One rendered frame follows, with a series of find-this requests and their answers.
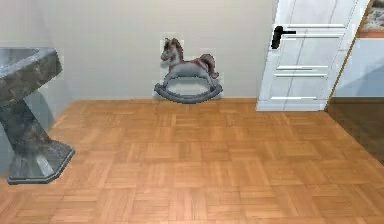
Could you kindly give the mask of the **grey stone pedestal sink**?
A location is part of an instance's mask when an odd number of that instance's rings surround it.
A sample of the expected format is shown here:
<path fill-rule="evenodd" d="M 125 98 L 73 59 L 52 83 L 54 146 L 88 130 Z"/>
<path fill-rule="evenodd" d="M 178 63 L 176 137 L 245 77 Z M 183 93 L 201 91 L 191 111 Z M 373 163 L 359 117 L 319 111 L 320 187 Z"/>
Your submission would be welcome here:
<path fill-rule="evenodd" d="M 0 124 L 14 156 L 10 185 L 48 184 L 64 171 L 75 149 L 50 138 L 25 98 L 62 71 L 51 47 L 0 47 Z"/>

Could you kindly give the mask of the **white panelled room door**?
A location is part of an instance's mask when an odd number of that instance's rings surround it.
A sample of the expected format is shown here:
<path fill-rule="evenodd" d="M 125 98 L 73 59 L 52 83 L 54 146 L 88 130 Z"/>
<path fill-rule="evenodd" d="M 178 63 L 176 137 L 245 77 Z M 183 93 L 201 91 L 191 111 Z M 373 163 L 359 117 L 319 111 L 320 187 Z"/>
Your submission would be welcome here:
<path fill-rule="evenodd" d="M 369 2 L 277 0 L 256 109 L 324 109 Z M 276 26 L 296 34 L 284 34 L 272 49 Z"/>

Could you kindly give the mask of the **grey rocking horse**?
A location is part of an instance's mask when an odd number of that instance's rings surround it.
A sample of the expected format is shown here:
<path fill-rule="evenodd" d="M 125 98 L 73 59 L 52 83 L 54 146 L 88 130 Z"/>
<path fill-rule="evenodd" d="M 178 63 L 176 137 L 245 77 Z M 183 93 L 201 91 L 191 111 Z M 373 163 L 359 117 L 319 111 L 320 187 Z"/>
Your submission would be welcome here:
<path fill-rule="evenodd" d="M 215 71 L 216 63 L 211 54 L 202 54 L 200 57 L 186 61 L 180 42 L 176 38 L 166 38 L 160 59 L 168 66 L 168 73 L 163 83 L 157 83 L 154 86 L 154 91 L 161 97 L 181 104 L 197 104 L 208 101 L 223 91 L 219 83 L 214 83 L 219 73 Z M 168 89 L 168 83 L 171 80 L 184 77 L 205 79 L 208 90 L 200 94 L 184 95 Z"/>

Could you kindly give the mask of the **framed wall picture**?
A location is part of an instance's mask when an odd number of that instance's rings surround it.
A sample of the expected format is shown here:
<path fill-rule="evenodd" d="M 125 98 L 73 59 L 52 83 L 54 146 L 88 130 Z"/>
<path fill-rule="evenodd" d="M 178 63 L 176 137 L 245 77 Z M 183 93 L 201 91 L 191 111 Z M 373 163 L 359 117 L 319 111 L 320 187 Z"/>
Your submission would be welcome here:
<path fill-rule="evenodd" d="M 357 37 L 384 38 L 384 0 L 370 0 Z"/>

